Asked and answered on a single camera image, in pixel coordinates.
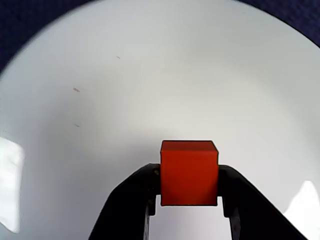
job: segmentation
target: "white plate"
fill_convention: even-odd
[[[163,139],[213,140],[281,211],[320,188],[320,51],[230,0],[108,0],[40,32],[0,79],[1,137],[23,147],[21,232],[86,239]],[[151,240],[230,239],[222,207],[160,208]]]

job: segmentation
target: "orange block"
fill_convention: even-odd
[[[161,205],[216,206],[218,170],[212,141],[163,141]]]

